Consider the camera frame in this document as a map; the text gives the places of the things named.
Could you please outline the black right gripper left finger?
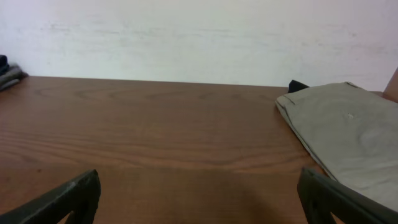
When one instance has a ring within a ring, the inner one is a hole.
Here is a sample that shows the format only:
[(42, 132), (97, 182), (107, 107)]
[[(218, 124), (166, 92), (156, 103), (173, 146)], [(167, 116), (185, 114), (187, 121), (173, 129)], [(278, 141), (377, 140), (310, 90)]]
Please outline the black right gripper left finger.
[(88, 170), (10, 212), (1, 215), (1, 223), (92, 224), (98, 209), (101, 184), (98, 172)]

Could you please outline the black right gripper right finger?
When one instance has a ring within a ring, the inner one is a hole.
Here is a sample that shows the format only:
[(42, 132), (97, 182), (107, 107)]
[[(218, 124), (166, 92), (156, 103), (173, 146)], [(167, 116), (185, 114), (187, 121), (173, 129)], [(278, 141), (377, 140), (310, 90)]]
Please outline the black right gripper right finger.
[(302, 169), (297, 192), (309, 224), (334, 223), (335, 217), (343, 223), (397, 223), (397, 212), (312, 169)]

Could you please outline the khaki green shorts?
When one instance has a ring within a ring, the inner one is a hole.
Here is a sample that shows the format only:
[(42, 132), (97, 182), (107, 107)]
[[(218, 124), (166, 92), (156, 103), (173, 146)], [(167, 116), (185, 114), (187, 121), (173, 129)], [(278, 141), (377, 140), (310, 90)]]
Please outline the khaki green shorts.
[(397, 210), (397, 103), (350, 82), (287, 93), (275, 103), (332, 179)]

